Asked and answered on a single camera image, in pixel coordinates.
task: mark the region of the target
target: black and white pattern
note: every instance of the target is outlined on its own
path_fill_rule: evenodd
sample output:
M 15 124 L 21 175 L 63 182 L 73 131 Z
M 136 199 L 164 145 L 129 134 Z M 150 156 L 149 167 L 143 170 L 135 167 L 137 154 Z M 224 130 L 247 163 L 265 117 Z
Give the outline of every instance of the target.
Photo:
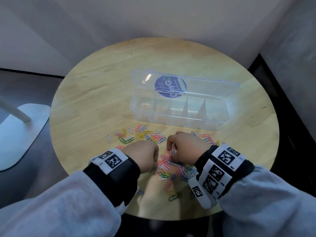
M 108 157 L 111 154 L 113 154 L 113 152 L 108 150 L 107 152 L 103 153 L 102 155 L 99 155 L 98 158 L 105 159 L 106 157 Z
M 205 182 L 213 189 L 215 190 L 218 186 L 218 183 L 210 176 L 208 175 L 205 179 Z
M 224 172 L 220 168 L 218 168 L 216 165 L 213 165 L 209 171 L 209 174 L 217 181 L 220 181 L 224 175 Z
M 231 147 L 229 147 L 228 149 L 227 149 L 230 153 L 233 153 L 234 155 L 236 155 L 236 156 L 239 156 L 240 155 L 240 153 L 238 152 L 238 151 L 235 151 L 233 148 L 231 148 Z
M 222 162 L 224 162 L 226 165 L 229 165 L 235 157 L 233 157 L 230 153 L 227 151 L 223 151 L 219 156 L 218 159 L 220 159 Z
M 203 182 L 202 186 L 210 195 L 213 193 L 212 188 L 206 182 Z
M 194 191 L 195 196 L 196 196 L 197 198 L 203 195 L 203 194 L 202 194 L 202 191 L 200 190 L 200 188 L 199 188 L 198 186 L 193 187 L 192 190 Z
M 110 158 L 106 159 L 105 162 L 111 167 L 112 169 L 115 168 L 119 163 L 122 162 L 117 155 L 112 155 Z

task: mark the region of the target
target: plastic organizer box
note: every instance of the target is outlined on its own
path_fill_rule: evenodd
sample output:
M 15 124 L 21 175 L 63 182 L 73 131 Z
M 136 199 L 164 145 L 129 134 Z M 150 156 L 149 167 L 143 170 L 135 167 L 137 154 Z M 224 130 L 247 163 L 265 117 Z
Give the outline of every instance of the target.
M 239 88 L 237 82 L 154 70 L 134 70 L 131 74 L 137 88 L 130 104 L 135 120 L 209 131 L 228 121 L 221 98 Z

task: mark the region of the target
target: black baseboard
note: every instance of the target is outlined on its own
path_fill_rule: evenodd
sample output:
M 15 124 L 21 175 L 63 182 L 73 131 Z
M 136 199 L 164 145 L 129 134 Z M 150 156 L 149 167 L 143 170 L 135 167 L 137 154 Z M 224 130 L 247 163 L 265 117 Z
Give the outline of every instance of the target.
M 258 70 L 263 70 L 265 75 L 259 75 Z M 269 95 L 279 123 L 279 148 L 271 172 L 299 190 L 316 196 L 316 159 L 310 154 L 316 148 L 314 139 L 260 54 L 248 71 Z
M 9 72 L 15 72 L 15 73 L 23 73 L 23 74 L 29 74 L 29 75 L 40 75 L 40 76 L 46 76 L 46 77 L 55 77 L 64 79 L 64 76 L 61 75 L 49 75 L 49 74 L 42 74 L 42 73 L 36 73 L 36 72 L 30 72 L 30 71 L 19 71 L 19 70 L 12 70 L 12 69 L 6 69 L 6 68 L 0 68 L 0 71 L 9 71 Z

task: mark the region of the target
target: wooden tabletop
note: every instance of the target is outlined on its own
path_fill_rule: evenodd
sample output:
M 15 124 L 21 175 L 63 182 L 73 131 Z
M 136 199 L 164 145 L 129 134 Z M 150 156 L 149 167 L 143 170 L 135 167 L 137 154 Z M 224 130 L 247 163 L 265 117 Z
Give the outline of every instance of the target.
M 219 131 L 204 131 L 133 119 L 129 108 L 135 88 L 131 71 L 154 69 L 164 73 L 223 79 L 240 83 L 238 91 L 226 97 L 229 121 Z M 176 131 L 208 133 L 214 141 L 226 142 L 254 164 L 270 169 L 279 144 L 279 126 L 273 105 L 258 81 L 240 64 L 210 47 L 181 39 L 141 38 L 105 47 L 81 61 L 60 84 L 52 103 L 50 131 L 61 165 L 68 174 L 84 169 L 88 160 L 122 144 L 114 131 L 147 124 L 166 136 Z M 109 143 L 106 134 L 110 134 Z M 167 154 L 166 142 L 159 144 Z M 169 201 L 167 180 L 143 174 L 128 214 L 157 220 L 198 218 L 220 211 L 217 205 L 204 210 L 179 178 L 171 191 L 181 198 Z

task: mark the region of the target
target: sweatshirt sleeve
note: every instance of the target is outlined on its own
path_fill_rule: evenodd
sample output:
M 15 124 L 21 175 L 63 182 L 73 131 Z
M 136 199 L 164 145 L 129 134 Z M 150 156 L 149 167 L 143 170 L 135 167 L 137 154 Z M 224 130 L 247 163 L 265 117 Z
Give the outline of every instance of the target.
M 219 199 L 224 236 L 315 236 L 316 198 L 261 166 Z
M 121 216 L 99 187 L 78 171 L 29 201 L 0 236 L 114 236 Z

